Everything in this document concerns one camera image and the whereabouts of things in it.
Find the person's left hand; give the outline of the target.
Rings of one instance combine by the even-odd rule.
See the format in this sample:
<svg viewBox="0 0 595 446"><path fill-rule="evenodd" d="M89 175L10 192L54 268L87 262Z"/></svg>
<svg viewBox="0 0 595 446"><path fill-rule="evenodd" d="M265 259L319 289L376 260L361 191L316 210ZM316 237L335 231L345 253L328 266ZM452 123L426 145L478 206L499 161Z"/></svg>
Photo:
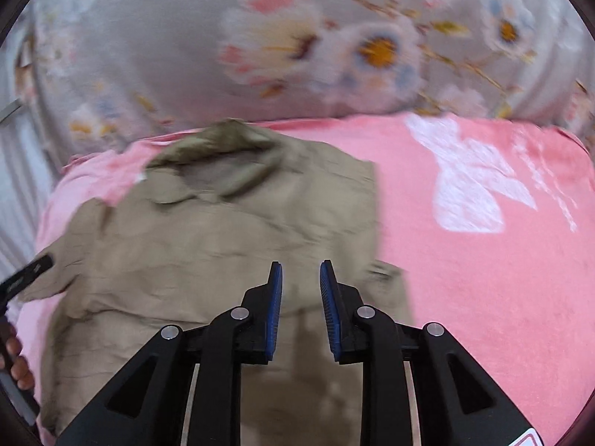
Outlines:
<svg viewBox="0 0 595 446"><path fill-rule="evenodd" d="M16 328L8 321L1 322L1 336L5 339L5 346L12 365L9 368L10 375L18 388L23 391L32 391L34 388L34 376L26 357L22 354L23 345L17 336Z"/></svg>

